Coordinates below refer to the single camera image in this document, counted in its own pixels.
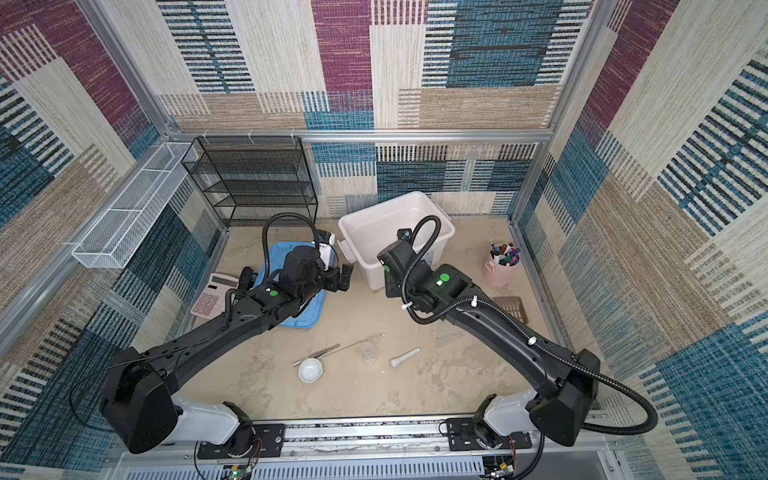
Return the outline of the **black metal tongs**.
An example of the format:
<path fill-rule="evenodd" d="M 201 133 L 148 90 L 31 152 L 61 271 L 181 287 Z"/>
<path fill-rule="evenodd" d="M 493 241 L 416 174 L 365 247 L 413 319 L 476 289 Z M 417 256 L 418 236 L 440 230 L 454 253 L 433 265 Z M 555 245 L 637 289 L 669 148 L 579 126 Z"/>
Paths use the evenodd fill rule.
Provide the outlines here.
<path fill-rule="evenodd" d="M 334 351 L 334 350 L 338 349 L 339 347 L 340 347 L 340 344 L 339 344 L 339 343 L 337 343 L 337 344 L 335 344 L 335 345 L 332 345 L 332 346 L 330 346 L 330 347 L 326 347 L 326 348 L 324 348 L 324 349 L 321 349 L 321 350 L 319 350 L 319 351 L 313 352 L 313 353 L 311 353 L 311 354 L 309 354 L 309 355 L 307 355 L 307 356 L 305 356 L 305 357 L 303 357 L 303 358 L 300 358 L 300 359 L 298 359 L 298 360 L 294 361 L 294 362 L 292 363 L 292 366 L 293 366 L 293 367 L 297 367 L 297 366 L 299 366 L 299 365 L 300 365 L 302 362 L 304 362 L 304 361 L 305 361 L 305 360 L 307 360 L 307 359 L 310 359 L 310 358 L 319 358 L 319 357 L 321 357 L 321 356 L 323 356 L 323 355 L 325 355 L 325 354 L 328 354 L 328 353 L 330 353 L 330 352 L 332 352 L 332 351 Z"/>

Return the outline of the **white ceramic pestle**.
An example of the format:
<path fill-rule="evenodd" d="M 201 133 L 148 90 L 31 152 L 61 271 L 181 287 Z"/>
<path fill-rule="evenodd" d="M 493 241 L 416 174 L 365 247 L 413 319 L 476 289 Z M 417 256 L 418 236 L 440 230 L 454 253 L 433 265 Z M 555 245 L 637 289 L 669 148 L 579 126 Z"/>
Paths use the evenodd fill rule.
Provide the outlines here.
<path fill-rule="evenodd" d="M 390 367 L 393 369 L 397 369 L 400 365 L 402 365 L 407 360 L 413 358 L 414 356 L 418 355 L 421 352 L 420 347 L 413 348 L 397 357 L 393 357 L 390 359 L 389 364 Z"/>

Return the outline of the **white plastic storage bin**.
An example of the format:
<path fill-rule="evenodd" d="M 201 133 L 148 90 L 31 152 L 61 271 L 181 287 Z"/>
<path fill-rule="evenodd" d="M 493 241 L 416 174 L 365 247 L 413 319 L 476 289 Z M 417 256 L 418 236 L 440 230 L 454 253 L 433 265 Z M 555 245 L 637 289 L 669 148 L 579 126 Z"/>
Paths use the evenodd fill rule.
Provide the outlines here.
<path fill-rule="evenodd" d="M 371 290 L 381 290 L 385 277 L 377 255 L 396 240 L 399 229 L 413 228 L 428 215 L 441 220 L 440 233 L 424 257 L 430 266 L 437 265 L 456 229 L 446 212 L 423 192 L 411 192 L 343 216 L 338 221 L 343 236 L 341 252 L 358 264 Z"/>

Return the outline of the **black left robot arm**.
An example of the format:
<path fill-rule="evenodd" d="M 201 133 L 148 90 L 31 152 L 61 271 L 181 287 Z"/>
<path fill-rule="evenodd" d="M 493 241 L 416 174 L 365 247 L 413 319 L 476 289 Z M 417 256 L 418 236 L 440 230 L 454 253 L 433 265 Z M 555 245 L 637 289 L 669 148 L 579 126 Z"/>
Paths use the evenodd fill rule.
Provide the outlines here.
<path fill-rule="evenodd" d="M 249 454 L 253 423 L 232 402 L 205 406 L 177 393 L 197 373 L 250 338 L 301 314 L 321 291 L 346 291 L 351 264 L 327 267 L 317 246 L 299 245 L 282 268 L 231 291 L 222 314 L 163 345 L 118 352 L 102 387 L 101 413 L 128 451 L 142 454 L 176 441 L 226 446 Z"/>

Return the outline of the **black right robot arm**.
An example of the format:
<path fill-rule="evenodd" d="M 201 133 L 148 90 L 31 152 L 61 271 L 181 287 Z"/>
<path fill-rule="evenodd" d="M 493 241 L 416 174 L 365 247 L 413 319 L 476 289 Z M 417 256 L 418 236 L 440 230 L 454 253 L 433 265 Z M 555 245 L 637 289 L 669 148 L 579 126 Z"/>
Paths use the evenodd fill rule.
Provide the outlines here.
<path fill-rule="evenodd" d="M 418 324 L 447 321 L 472 334 L 512 365 L 530 384 L 532 399 L 524 408 L 535 429 L 563 446 L 575 444 L 583 430 L 618 436 L 642 435 L 658 424 L 653 405 L 630 387 L 600 372 L 590 351 L 574 353 L 540 336 L 494 303 L 476 283 L 452 265 L 436 268 L 415 251 L 415 233 L 400 238 L 377 256 L 384 269 L 388 297 L 401 300 Z M 638 404 L 645 420 L 629 426 L 588 422 L 600 386 L 605 385 Z"/>

